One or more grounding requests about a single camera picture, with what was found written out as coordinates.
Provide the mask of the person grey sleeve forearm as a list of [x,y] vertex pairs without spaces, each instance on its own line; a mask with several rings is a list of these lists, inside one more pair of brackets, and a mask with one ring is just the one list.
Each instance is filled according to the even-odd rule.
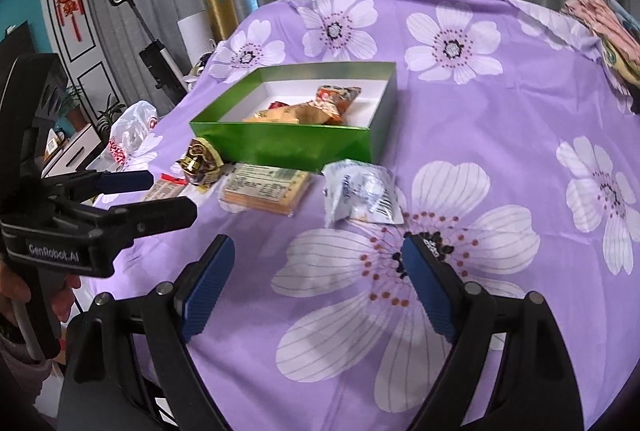
[[1,356],[20,386],[22,399],[34,406],[43,382],[50,377],[51,359],[33,359],[28,353],[20,329],[4,317],[1,318]]

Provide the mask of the person left hand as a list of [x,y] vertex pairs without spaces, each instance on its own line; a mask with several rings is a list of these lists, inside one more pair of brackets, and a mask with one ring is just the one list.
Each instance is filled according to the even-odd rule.
[[[59,321],[68,321],[70,311],[74,305],[75,291],[81,287],[80,277],[67,275],[63,286],[50,296],[52,312]],[[25,281],[15,274],[6,263],[1,263],[1,315],[12,325],[16,326],[13,302],[27,303],[30,300],[30,290]]]

